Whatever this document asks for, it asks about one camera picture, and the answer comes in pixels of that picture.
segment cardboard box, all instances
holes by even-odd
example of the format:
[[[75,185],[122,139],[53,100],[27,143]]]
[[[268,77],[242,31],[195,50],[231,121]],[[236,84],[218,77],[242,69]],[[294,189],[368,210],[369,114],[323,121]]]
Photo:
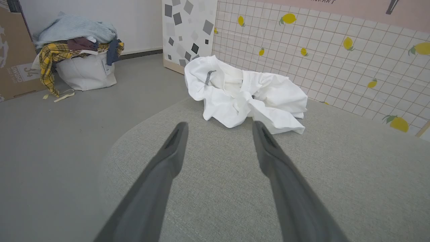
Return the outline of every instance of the cardboard box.
[[[31,69],[36,50],[19,3],[0,0],[0,102],[46,89]]]

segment white wall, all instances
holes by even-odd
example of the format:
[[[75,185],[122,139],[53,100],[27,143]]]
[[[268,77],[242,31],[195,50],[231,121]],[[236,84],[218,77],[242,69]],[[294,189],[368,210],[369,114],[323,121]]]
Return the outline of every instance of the white wall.
[[[161,0],[20,0],[31,33],[60,11],[111,22],[125,43],[123,54],[162,49]]]

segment maroon clothing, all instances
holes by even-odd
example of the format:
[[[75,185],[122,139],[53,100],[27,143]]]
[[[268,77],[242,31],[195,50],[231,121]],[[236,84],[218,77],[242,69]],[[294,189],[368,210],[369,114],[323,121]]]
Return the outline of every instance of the maroon clothing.
[[[92,50],[97,51],[97,43],[93,43],[86,39],[85,37],[74,38],[72,40],[67,40],[67,46],[69,50]]]

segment gray floor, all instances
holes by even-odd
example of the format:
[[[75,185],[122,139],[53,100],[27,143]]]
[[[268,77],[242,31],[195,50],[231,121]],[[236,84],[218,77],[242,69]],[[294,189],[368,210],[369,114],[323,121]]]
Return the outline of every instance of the gray floor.
[[[161,54],[120,61],[115,76],[115,86],[57,103],[42,99],[47,90],[0,103],[0,241],[91,241],[106,219],[103,156],[188,96],[184,76],[164,68]]]

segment pile of clothes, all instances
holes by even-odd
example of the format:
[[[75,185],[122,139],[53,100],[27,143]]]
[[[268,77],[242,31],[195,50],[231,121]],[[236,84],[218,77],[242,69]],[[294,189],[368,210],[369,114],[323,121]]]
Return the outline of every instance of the pile of clothes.
[[[33,37],[36,49],[40,50],[33,68],[40,69],[40,81],[56,97],[60,93],[54,86],[51,70],[56,63],[107,51],[106,63],[112,65],[124,50],[124,43],[117,39],[117,31],[112,24],[64,13]]]

